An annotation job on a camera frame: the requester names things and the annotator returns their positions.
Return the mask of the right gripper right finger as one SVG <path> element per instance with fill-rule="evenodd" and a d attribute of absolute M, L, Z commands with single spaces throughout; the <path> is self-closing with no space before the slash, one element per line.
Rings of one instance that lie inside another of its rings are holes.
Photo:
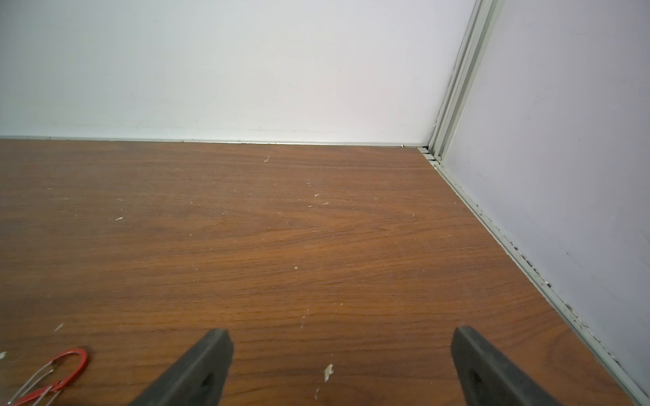
<path fill-rule="evenodd" d="M 455 328 L 450 352 L 468 405 L 560 403 L 471 326 Z"/>

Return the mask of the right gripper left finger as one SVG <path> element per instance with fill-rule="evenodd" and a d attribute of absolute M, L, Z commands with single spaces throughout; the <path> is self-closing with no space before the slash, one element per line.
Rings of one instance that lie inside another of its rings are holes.
<path fill-rule="evenodd" d="M 234 344 L 229 332 L 210 330 L 130 405 L 217 405 L 233 356 Z"/>

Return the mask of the red carabiner clip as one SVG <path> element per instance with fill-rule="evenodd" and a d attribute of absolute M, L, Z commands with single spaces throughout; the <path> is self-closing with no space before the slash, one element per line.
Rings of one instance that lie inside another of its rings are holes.
<path fill-rule="evenodd" d="M 34 372 L 13 394 L 6 405 L 52 405 L 64 390 L 83 374 L 90 359 L 90 351 L 84 347 L 65 350 Z M 59 367 L 70 360 L 75 360 L 75 363 L 69 373 L 53 382 L 45 383 Z"/>

